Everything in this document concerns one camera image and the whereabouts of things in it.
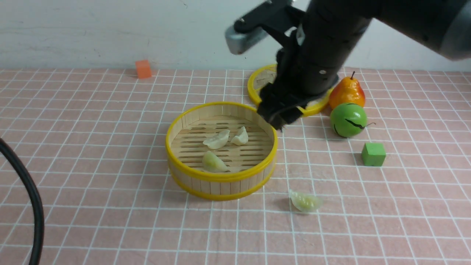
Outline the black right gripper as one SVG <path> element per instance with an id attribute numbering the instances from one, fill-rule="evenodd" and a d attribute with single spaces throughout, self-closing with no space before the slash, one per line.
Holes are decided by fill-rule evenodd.
<path id="1" fill-rule="evenodd" d="M 302 115 L 300 107 L 324 96 L 332 86 L 332 72 L 318 65 L 321 32 L 298 29 L 276 54 L 276 77 L 261 89 L 257 113 L 274 129 L 282 130 Z"/>

